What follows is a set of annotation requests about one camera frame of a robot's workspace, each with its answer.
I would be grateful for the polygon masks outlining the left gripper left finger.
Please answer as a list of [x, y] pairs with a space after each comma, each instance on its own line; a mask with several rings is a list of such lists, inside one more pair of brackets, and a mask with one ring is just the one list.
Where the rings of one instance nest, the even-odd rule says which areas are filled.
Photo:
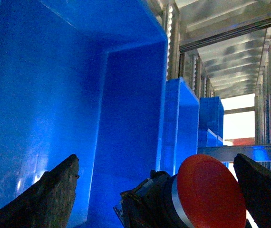
[[75, 154], [46, 171], [39, 181], [0, 209], [0, 228], [65, 228], [76, 198], [79, 159]]

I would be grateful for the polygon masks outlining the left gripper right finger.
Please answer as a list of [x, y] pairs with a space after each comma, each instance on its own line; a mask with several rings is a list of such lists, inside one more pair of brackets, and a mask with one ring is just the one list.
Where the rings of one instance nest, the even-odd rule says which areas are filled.
[[251, 217], [258, 227], [271, 228], [271, 171], [241, 153], [233, 167]]

